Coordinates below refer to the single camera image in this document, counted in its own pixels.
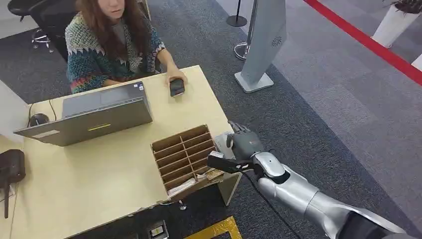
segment woman's hair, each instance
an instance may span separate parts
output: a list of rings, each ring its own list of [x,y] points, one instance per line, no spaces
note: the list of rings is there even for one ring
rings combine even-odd
[[[101,10],[98,0],[77,0],[77,9],[82,13],[88,27],[97,36],[98,42],[109,58],[127,59],[126,46],[112,29],[112,22]],[[139,53],[149,51],[151,32],[147,20],[135,0],[124,0],[122,18],[129,28],[131,40]]]

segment gray carpet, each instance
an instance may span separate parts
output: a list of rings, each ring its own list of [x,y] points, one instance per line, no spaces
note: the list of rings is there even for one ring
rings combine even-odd
[[[225,24],[227,14],[214,0],[155,0],[149,2],[157,27],[179,67],[201,65],[227,117],[256,131],[263,144],[277,151],[283,163],[307,177],[328,195],[354,206],[368,208],[422,237],[380,185],[335,136],[275,67],[268,75],[274,86],[246,95],[234,80],[241,69],[232,46],[246,38]],[[0,78],[27,102],[68,94],[65,64],[58,54],[29,48],[28,33],[0,40]],[[183,238],[233,215],[245,239],[294,238],[245,178],[224,207],[216,187],[205,188],[186,199],[187,211],[177,205],[157,207],[92,230],[76,238],[116,238],[143,232],[152,219],[165,219],[172,238]],[[310,223],[276,208],[303,238],[322,238]]]
[[[320,1],[368,35],[390,2]],[[235,2],[217,2],[236,13]],[[252,3],[242,1],[246,18]],[[422,86],[302,0],[286,0],[286,15],[288,37],[273,64],[422,231]],[[422,52],[421,22],[391,49],[408,61]]]

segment desk surface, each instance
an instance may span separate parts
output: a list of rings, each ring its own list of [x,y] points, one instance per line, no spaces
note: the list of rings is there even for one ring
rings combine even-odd
[[[231,131],[201,68],[182,71],[189,83],[178,98],[165,74],[143,79],[152,123],[67,147],[26,138],[11,238],[62,239],[168,200],[150,143],[204,123],[213,136]],[[58,118],[67,97],[51,101]],[[54,119],[48,101],[34,104],[34,113]]]

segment gray shirt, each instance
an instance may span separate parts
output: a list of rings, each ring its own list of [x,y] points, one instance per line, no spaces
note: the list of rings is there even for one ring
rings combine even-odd
[[[121,21],[119,21],[118,24],[113,26],[113,31],[119,38],[120,42],[122,42],[123,45],[126,45],[126,38],[124,37],[123,23],[121,23]]]

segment smartphone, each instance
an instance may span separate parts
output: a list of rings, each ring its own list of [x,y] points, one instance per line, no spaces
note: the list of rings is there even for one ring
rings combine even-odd
[[[172,97],[178,96],[185,92],[185,84],[182,79],[174,79],[170,82],[170,95]]]

